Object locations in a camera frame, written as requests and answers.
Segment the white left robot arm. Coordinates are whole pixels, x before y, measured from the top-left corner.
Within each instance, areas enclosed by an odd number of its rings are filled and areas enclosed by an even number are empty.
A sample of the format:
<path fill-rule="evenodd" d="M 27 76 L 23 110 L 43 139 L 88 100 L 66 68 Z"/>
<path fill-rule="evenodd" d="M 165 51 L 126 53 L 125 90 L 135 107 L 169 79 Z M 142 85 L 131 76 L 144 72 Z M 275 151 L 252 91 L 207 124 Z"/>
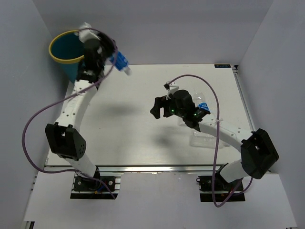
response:
<path fill-rule="evenodd" d="M 73 88 L 76 95 L 68 99 L 55 123 L 45 127 L 51 152 L 76 169 L 89 190 L 98 189 L 101 179 L 97 166 L 85 153 L 87 144 L 80 134 L 80 126 L 90 101 L 98 91 L 99 80 L 104 78 L 105 62 L 114 51 L 114 41 L 102 33 L 84 37 L 84 57 L 78 63 Z"/>

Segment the clear bottle with blue label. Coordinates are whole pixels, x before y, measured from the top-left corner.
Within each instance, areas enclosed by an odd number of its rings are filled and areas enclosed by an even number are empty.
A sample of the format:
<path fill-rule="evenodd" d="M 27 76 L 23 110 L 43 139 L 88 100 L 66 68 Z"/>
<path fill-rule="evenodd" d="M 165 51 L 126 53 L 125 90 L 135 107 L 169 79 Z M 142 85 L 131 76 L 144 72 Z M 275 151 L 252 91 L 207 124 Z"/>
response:
<path fill-rule="evenodd" d="M 206 111 L 210 111 L 203 93 L 195 93 L 193 95 L 193 102 L 196 107 L 202 108 Z"/>

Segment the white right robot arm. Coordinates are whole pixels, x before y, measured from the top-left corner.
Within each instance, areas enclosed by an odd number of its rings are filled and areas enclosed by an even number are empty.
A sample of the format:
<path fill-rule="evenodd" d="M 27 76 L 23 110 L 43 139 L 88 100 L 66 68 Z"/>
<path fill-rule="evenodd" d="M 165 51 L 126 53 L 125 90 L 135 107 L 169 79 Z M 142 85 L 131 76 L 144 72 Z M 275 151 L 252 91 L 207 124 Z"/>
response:
<path fill-rule="evenodd" d="M 259 128 L 256 131 L 244 130 L 214 117 L 206 103 L 195 105 L 186 90 L 178 90 L 170 95 L 156 97 L 151 114 L 159 119 L 177 116 L 187 127 L 198 132 L 219 137 L 241 154 L 241 158 L 225 164 L 217 170 L 215 184 L 220 190 L 227 190 L 234 181 L 244 177 L 261 179 L 278 161 L 279 155 L 269 134 Z"/>

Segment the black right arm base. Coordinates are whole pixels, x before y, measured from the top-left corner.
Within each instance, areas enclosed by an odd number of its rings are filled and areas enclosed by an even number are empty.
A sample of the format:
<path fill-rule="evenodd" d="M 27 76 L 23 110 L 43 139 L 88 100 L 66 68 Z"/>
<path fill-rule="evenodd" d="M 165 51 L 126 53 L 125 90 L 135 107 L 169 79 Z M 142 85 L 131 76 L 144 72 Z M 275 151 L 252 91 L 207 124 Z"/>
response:
<path fill-rule="evenodd" d="M 213 202 L 212 198 L 212 176 L 198 176 L 196 182 L 199 185 L 200 190 L 200 201 L 202 203 Z M 216 202 L 223 202 L 232 192 L 233 189 L 238 185 L 239 180 L 235 180 L 231 183 L 225 183 L 215 174 L 214 191 Z M 237 190 L 227 200 L 228 202 L 245 202 L 244 187 L 240 183 Z"/>

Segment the blue label bottle white cap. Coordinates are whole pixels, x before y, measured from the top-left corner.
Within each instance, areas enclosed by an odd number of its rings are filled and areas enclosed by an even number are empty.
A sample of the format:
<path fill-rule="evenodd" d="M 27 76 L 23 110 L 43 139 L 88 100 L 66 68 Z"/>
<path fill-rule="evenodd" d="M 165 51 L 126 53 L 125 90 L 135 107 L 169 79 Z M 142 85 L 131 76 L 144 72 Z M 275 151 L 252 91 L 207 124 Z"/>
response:
<path fill-rule="evenodd" d="M 120 51 L 118 51 L 117 54 L 113 53 L 109 61 L 116 67 L 118 71 L 124 72 L 126 75 L 132 74 L 128 60 Z"/>

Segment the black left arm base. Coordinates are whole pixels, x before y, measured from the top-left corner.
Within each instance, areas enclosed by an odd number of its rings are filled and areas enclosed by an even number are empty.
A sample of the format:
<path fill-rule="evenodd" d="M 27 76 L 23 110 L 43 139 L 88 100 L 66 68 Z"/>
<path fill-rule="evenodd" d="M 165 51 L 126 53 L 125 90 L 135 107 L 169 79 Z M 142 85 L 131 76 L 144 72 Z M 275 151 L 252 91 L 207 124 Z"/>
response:
<path fill-rule="evenodd" d="M 70 199 L 114 200 L 117 198 L 121 184 L 121 174 L 100 173 L 100 182 L 74 175 Z"/>

